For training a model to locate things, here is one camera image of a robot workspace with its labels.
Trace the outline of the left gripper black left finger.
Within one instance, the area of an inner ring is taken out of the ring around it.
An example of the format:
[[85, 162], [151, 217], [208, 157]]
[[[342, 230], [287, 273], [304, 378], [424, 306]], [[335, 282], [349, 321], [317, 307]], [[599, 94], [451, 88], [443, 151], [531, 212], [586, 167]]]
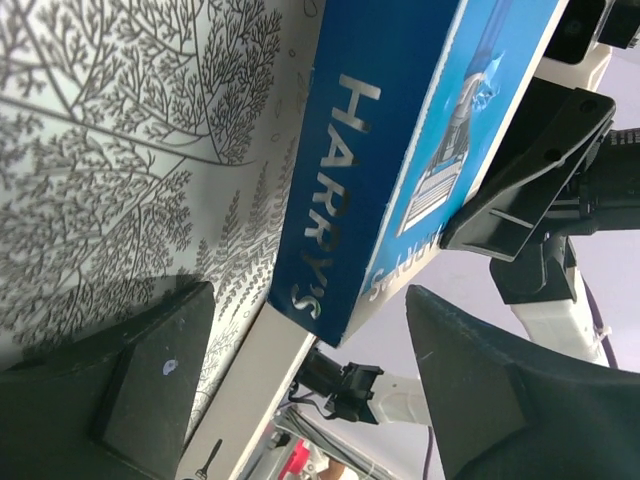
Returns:
[[2, 371], [2, 478], [174, 478], [214, 311], [197, 282]]

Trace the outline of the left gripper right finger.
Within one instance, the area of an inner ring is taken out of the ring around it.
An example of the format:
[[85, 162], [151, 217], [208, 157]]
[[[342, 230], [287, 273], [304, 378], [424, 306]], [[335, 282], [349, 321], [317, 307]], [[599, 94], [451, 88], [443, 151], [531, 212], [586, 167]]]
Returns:
[[419, 285], [405, 301], [446, 478], [638, 478], [638, 374], [536, 345]]

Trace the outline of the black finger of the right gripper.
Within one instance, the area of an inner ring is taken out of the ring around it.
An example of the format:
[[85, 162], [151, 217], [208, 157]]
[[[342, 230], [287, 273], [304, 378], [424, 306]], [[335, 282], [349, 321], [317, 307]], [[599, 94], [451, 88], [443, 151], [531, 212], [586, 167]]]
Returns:
[[450, 219], [440, 247], [515, 260], [615, 110], [608, 96], [532, 80], [479, 190]]

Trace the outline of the blue Harry's razor box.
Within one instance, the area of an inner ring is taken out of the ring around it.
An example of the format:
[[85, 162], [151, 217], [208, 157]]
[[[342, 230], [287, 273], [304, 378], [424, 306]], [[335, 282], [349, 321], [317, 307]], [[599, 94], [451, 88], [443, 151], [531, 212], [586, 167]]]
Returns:
[[438, 253], [562, 1], [330, 1], [269, 304], [338, 346]]

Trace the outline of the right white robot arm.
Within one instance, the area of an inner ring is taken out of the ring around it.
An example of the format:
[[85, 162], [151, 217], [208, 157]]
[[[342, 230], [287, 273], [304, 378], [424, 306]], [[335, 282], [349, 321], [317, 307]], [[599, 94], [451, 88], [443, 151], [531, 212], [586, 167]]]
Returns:
[[639, 132], [613, 128], [597, 92], [613, 49], [639, 39], [635, 1], [571, 1], [478, 192], [451, 218], [446, 250], [487, 256], [529, 338], [615, 367], [572, 238], [639, 226]]

